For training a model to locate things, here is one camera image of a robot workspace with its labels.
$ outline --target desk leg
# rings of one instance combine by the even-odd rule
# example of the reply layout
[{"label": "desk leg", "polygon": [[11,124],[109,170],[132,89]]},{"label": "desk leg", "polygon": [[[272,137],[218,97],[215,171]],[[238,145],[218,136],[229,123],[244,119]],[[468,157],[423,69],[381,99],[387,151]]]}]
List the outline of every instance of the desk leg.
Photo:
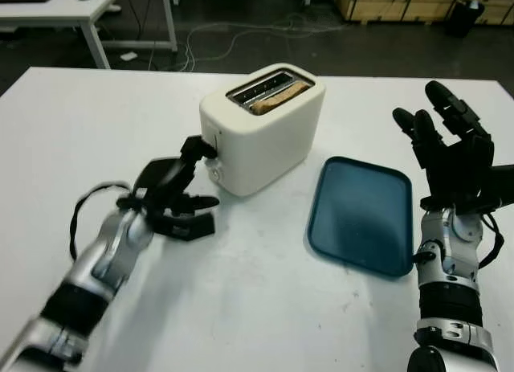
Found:
[{"label": "desk leg", "polygon": [[89,51],[91,52],[93,59],[95,60],[96,67],[100,69],[111,69],[107,56],[105,55],[102,42],[96,33],[95,24],[90,22],[82,22],[80,28],[84,33],[84,37],[88,42]]},{"label": "desk leg", "polygon": [[171,43],[171,50],[177,51],[177,38],[175,37],[175,24],[173,24],[173,15],[171,13],[171,6],[169,0],[162,0],[164,4],[164,14],[166,16],[166,27],[168,28],[169,42]]}]

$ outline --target toaster slot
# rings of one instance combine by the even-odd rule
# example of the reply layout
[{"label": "toaster slot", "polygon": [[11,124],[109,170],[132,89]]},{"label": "toaster slot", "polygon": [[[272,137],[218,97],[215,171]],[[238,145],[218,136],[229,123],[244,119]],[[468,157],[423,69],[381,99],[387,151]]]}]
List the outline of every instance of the toaster slot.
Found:
[{"label": "toaster slot", "polygon": [[288,69],[280,69],[226,94],[249,113],[259,116],[306,91],[314,83]]}]

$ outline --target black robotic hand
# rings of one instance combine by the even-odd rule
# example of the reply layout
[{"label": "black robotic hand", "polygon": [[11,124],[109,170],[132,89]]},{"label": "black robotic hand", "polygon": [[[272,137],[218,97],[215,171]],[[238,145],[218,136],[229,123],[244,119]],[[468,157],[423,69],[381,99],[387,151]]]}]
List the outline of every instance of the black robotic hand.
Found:
[{"label": "black robotic hand", "polygon": [[[219,200],[205,195],[192,197],[185,190],[194,178],[197,161],[216,156],[216,150],[202,137],[188,137],[180,157],[151,161],[136,180],[132,194],[119,199],[118,206],[144,207],[152,230],[171,238],[190,241],[214,234],[213,215],[197,215],[196,211],[216,206]],[[137,196],[141,189],[145,191],[143,198]]]},{"label": "black robotic hand", "polygon": [[426,170],[431,195],[422,199],[421,207],[429,211],[453,206],[458,214],[487,214],[513,203],[514,166],[492,166],[494,144],[479,117],[437,81],[428,83],[425,93],[460,141],[445,145],[424,109],[415,116],[402,108],[393,111]]}]

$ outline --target blue tray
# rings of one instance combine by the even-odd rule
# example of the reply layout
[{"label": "blue tray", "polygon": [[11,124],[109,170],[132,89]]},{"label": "blue tray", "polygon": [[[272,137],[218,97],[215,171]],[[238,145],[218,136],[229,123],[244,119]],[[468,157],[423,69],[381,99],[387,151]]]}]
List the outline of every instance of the blue tray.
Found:
[{"label": "blue tray", "polygon": [[388,276],[412,269],[412,186],[399,171],[329,158],[308,224],[321,255]]}]

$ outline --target floor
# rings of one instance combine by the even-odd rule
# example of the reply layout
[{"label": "floor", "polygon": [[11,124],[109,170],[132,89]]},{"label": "floor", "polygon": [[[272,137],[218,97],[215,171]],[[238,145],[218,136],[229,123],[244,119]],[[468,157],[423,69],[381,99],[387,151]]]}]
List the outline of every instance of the floor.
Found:
[{"label": "floor", "polygon": [[[164,39],[161,0],[132,0],[143,39]],[[133,39],[129,0],[104,16],[100,37]],[[442,26],[342,21],[330,0],[182,0],[173,9],[177,54],[143,51],[131,62],[109,51],[114,68],[184,72],[251,72],[287,61],[317,75],[498,80],[514,96],[514,28],[476,27],[465,39]],[[191,52],[186,54],[186,44]],[[0,94],[29,66],[94,67],[73,30],[28,29],[0,40]]]}]

